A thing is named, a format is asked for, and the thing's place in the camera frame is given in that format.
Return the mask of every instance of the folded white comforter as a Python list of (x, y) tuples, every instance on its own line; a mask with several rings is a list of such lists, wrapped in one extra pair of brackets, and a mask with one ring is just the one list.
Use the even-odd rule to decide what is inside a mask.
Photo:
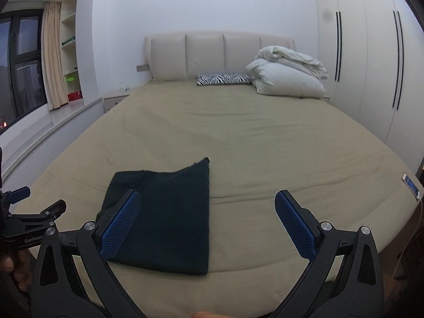
[(301, 72), (309, 74), (317, 79), (327, 79), (328, 74), (321, 61), (314, 59), (308, 55), (296, 52), (283, 46), (267, 46), (260, 49), (255, 60), (263, 58), (268, 61), (278, 62), (297, 69)]
[(246, 69), (259, 94), (300, 98), (322, 98), (325, 95), (325, 88), (317, 78), (287, 65), (259, 58)]

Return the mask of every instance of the headboard panel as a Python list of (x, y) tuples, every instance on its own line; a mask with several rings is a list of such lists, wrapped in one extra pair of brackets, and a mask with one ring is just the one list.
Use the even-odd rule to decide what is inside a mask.
[(295, 49), (291, 38), (231, 31), (165, 33), (145, 41), (146, 60), (160, 81), (196, 78), (199, 73), (248, 74), (246, 66), (261, 48)]

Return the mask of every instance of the window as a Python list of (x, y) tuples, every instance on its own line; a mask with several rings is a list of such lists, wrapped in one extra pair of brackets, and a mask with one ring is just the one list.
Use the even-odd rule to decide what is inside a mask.
[(47, 103), (41, 71), (42, 14), (0, 14), (0, 134)]

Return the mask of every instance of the wardrobe door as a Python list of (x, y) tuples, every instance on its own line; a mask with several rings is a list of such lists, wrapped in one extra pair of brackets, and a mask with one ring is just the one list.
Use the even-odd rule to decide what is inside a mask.
[(338, 0), (341, 61), (334, 106), (358, 118), (367, 66), (367, 27), (363, 0)]
[(414, 172), (424, 151), (424, 31), (405, 0), (394, 0), (403, 34), (404, 70), (386, 144)]
[(319, 23), (318, 59), (328, 73), (328, 79), (322, 79), (329, 102), (333, 104), (336, 93), (336, 68), (338, 67), (338, 3), (337, 0), (317, 0)]
[(365, 90), (357, 121), (386, 142), (399, 94), (400, 29), (393, 0), (364, 0), (368, 32)]

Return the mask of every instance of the wall outlet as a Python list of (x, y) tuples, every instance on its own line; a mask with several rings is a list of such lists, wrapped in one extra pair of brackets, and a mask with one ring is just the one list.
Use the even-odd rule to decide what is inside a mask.
[(149, 70), (149, 64), (142, 64), (137, 66), (137, 72), (145, 72)]

